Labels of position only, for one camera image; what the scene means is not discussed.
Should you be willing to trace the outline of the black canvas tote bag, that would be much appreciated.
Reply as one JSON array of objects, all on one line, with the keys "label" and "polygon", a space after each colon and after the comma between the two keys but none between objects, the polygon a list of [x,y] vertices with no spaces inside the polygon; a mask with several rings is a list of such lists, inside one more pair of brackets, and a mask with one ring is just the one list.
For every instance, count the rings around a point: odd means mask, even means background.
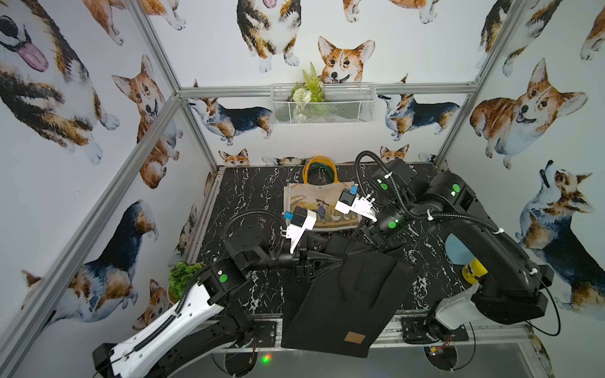
[{"label": "black canvas tote bag", "polygon": [[338,235],[326,252],[343,264],[312,283],[287,283],[281,345],[365,358],[401,307],[418,266],[406,260],[401,248],[368,251],[365,244]]}]

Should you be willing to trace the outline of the cream tote bag yellow handles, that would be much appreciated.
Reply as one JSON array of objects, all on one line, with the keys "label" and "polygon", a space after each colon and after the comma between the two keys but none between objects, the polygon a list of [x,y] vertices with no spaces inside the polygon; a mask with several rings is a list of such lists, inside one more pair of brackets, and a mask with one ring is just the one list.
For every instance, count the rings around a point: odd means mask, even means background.
[{"label": "cream tote bag yellow handles", "polygon": [[[335,182],[333,184],[313,185],[307,179],[308,170],[312,162],[322,162],[334,169]],[[284,188],[285,211],[293,212],[296,206],[312,210],[317,213],[315,231],[334,232],[355,228],[359,224],[359,216],[353,212],[347,215],[335,210],[335,205],[343,189],[351,189],[352,181],[340,181],[337,167],[331,159],[324,156],[312,157],[305,164],[302,171],[302,184],[288,184]]]}]

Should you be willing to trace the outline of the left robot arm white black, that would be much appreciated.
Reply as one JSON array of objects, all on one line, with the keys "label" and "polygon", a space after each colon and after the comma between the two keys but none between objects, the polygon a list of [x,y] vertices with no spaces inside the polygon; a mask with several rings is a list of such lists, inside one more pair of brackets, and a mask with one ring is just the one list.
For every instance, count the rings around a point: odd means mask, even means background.
[{"label": "left robot arm white black", "polygon": [[342,257],[326,250],[330,239],[314,232],[314,212],[298,207],[283,216],[265,210],[256,215],[276,220],[277,243],[271,245],[243,215],[233,217],[222,234],[227,254],[195,273],[181,300],[145,329],[122,343],[96,348],[97,376],[168,377],[215,351],[257,346],[258,326],[237,299],[253,272],[291,270],[311,280],[342,264]]}]

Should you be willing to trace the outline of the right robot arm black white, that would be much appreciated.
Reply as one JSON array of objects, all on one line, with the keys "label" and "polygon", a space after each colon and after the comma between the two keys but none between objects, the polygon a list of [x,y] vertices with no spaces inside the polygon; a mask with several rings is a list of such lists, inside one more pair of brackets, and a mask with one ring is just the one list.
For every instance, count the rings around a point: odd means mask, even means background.
[{"label": "right robot arm black white", "polygon": [[406,163],[385,163],[371,152],[354,161],[355,196],[351,210],[367,219],[362,231],[381,250],[398,247],[398,234],[410,221],[436,225],[455,236],[486,269],[479,282],[437,301],[421,329],[430,335],[488,319],[498,324],[542,318],[554,302],[549,291],[554,271],[538,265],[488,216],[475,192],[455,173],[419,180]]}]

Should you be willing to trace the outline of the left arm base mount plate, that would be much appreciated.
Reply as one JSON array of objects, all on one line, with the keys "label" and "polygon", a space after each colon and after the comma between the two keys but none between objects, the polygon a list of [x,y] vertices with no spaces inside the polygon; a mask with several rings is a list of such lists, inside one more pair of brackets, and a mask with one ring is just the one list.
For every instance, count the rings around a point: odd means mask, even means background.
[{"label": "left arm base mount plate", "polygon": [[275,347],[277,340],[276,321],[257,321],[254,327],[253,345],[257,348]]}]

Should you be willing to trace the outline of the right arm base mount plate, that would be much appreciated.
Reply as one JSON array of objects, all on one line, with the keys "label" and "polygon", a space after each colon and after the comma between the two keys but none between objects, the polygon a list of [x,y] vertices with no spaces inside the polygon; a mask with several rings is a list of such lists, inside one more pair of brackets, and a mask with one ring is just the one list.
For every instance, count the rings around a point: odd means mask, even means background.
[{"label": "right arm base mount plate", "polygon": [[425,317],[402,318],[403,341],[413,345],[429,345],[446,342],[463,342],[470,339],[464,325],[450,330],[437,321]]}]

